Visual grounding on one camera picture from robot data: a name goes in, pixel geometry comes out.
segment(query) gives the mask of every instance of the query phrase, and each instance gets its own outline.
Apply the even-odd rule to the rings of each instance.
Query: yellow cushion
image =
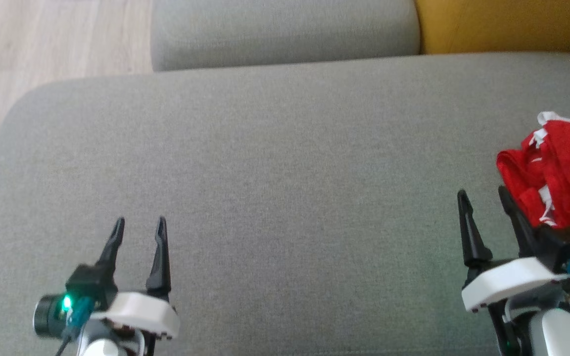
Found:
[[[416,0],[423,53],[570,52],[570,0]]]

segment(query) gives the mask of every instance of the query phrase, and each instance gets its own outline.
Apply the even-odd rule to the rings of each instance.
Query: wooden floor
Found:
[[[0,124],[44,83],[152,72],[152,0],[0,0]]]

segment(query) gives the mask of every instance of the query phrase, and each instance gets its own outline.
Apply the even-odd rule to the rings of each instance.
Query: green led light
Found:
[[[72,308],[72,298],[66,295],[65,298],[63,298],[63,310],[69,311],[70,308]]]

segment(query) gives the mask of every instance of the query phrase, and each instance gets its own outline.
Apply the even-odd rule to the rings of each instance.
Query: red fabric with white trim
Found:
[[[538,115],[542,129],[521,149],[498,153],[496,165],[505,186],[533,225],[570,226],[570,119],[553,112]],[[548,187],[550,200],[539,191]]]

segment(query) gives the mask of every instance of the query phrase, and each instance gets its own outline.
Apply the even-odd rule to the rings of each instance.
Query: sofa seat cushion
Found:
[[[570,117],[570,54],[415,56],[85,79],[0,129],[0,354],[50,355],[34,304],[126,218],[120,288],[167,218],[170,355],[496,355],[466,313],[456,193],[497,259],[500,149]]]

